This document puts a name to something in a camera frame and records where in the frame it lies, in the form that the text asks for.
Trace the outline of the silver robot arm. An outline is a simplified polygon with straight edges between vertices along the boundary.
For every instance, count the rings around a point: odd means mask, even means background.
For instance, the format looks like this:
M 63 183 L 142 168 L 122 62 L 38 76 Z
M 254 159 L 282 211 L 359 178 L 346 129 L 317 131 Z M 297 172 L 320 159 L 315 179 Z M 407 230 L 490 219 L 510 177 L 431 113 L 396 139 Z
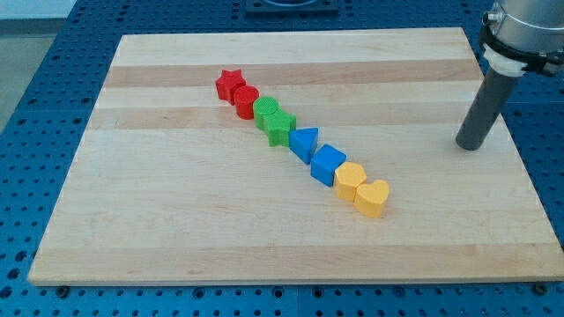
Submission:
M 497 73 L 552 77 L 563 70 L 563 0 L 495 0 L 479 40 Z

